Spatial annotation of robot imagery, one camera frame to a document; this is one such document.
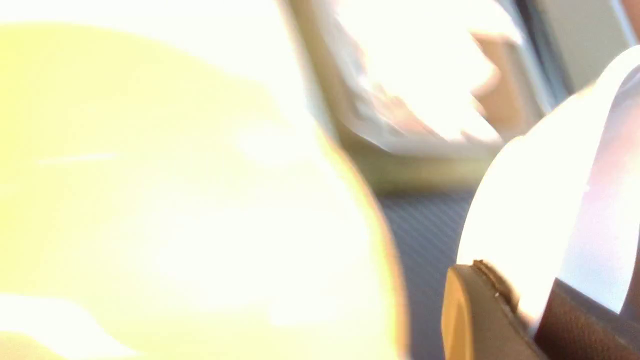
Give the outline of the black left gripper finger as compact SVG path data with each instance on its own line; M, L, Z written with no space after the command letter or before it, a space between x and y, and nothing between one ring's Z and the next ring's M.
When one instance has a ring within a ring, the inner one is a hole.
M515 310L506 281L482 260L446 272L441 311L446 360L637 360L639 326L553 283L537 330Z

